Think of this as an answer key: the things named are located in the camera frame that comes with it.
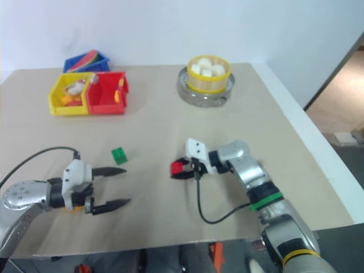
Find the orange object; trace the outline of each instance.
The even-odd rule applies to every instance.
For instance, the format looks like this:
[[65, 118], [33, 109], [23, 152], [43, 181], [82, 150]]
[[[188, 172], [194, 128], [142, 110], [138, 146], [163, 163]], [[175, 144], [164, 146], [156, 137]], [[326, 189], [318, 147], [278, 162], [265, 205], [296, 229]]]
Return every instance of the orange object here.
[[83, 264], [79, 264], [73, 269], [74, 273], [92, 273], [92, 270], [89, 266], [84, 266]]
[[67, 105], [68, 103], [72, 102], [73, 101], [73, 98], [71, 95], [65, 95], [63, 98], [62, 98], [62, 102], [63, 102], [63, 105]]
[[63, 208], [63, 210], [65, 212], [70, 212], [70, 213], [74, 213], [74, 212], [79, 212], [80, 210], [83, 210], [85, 206], [75, 206], [72, 210], [68, 210], [66, 208]]
[[222, 256], [222, 251], [223, 251], [222, 243], [216, 242], [211, 244], [210, 251], [216, 272], [221, 273], [222, 264], [225, 262], [225, 259]]
[[65, 106], [82, 106], [82, 102], [81, 101], [71, 101], [71, 102], [65, 104]]
[[115, 103], [119, 103], [120, 102], [120, 99], [119, 99], [119, 94], [118, 94], [118, 90], [115, 91], [115, 94], [114, 94], [114, 101]]
[[119, 87], [123, 87], [123, 85], [124, 85], [124, 78], [121, 78], [119, 80]]

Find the beige tabletop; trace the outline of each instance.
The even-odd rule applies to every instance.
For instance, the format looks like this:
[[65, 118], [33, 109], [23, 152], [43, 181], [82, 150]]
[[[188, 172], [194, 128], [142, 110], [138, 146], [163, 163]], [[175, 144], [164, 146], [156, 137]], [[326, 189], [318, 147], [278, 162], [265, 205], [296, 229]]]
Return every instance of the beige tabletop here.
[[[0, 176], [29, 155], [50, 146], [71, 146], [94, 167], [116, 166], [111, 150], [123, 147], [127, 173], [94, 182], [96, 202], [131, 198], [125, 207], [91, 216], [56, 209], [39, 216], [15, 257], [96, 253], [259, 237], [257, 215], [242, 209], [218, 225], [197, 211], [196, 183], [169, 178], [169, 165], [187, 138], [212, 150], [245, 140], [274, 183], [314, 229], [353, 221], [311, 153], [283, 115], [250, 64], [233, 65], [236, 84], [221, 108], [198, 108], [182, 101], [176, 78], [182, 66], [124, 67], [130, 85], [124, 115], [54, 117], [47, 93], [61, 69], [14, 72], [2, 85]], [[55, 151], [21, 168], [7, 182], [58, 177], [71, 153]], [[247, 202], [231, 174], [205, 175], [202, 209], [214, 220]]]

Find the plastic bin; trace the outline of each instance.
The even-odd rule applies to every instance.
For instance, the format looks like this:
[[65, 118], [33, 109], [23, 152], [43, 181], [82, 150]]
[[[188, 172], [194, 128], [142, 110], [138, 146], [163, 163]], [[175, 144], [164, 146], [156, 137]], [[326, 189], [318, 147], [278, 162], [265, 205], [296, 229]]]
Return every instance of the plastic bin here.
[[[109, 65], [107, 64], [109, 59], [107, 57], [105, 57], [103, 54], [101, 54], [100, 52], [97, 51], [97, 53], [98, 53], [98, 61], [96, 61], [95, 63], [89, 64], [89, 65], [87, 65], [85, 67], [82, 67], [82, 68], [78, 69], [76, 72], [110, 71]], [[82, 55], [78, 55], [78, 56], [70, 58], [70, 59], [67, 59], [64, 62], [63, 73], [66, 73], [66, 71], [70, 67], [75, 65], [86, 54], [87, 53], [82, 54]]]
[[[125, 72], [96, 73], [98, 82], [90, 84], [86, 91], [86, 101], [90, 114], [123, 114], [126, 107], [126, 93], [129, 88]], [[119, 102], [115, 102], [115, 91], [118, 90]]]
[[[52, 115], [87, 115], [86, 90], [89, 85], [91, 76], [94, 73], [63, 73], [61, 74], [51, 92], [48, 94], [49, 108]], [[86, 79], [85, 87], [81, 93], [81, 106], [64, 106], [62, 98], [65, 96], [65, 88], [70, 84]]]

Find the white wall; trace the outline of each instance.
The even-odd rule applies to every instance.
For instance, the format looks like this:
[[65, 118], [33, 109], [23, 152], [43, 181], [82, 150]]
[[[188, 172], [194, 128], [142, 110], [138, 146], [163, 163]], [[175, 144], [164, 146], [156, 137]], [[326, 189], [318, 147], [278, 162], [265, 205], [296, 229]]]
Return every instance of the white wall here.
[[265, 59], [275, 33], [269, 2], [2, 0], [3, 69], [62, 67], [93, 48], [114, 64]]
[[215, 54], [266, 61], [301, 106], [364, 29], [363, 0], [1, 0], [1, 70], [62, 67], [98, 49], [110, 64]]
[[364, 31], [364, 0], [285, 1], [267, 64], [304, 107]]

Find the blue bin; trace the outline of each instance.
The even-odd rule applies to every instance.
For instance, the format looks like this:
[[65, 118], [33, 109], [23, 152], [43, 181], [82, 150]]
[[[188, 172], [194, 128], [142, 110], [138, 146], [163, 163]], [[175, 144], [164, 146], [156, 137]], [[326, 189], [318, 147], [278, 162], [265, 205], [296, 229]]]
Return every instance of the blue bin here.
[[[85, 67], [82, 67], [82, 68], [76, 70], [75, 72], [110, 71], [109, 65], [107, 64], [109, 59], [107, 57], [105, 57], [103, 54], [101, 54], [100, 52], [97, 51], [97, 53], [98, 53], [98, 61], [96, 61], [95, 63], [89, 64]], [[86, 53], [82, 54], [82, 55], [78, 55], [73, 58], [66, 59], [66, 61], [64, 62], [63, 73], [66, 73], [70, 67], [75, 65], [85, 55], [86, 55]]]

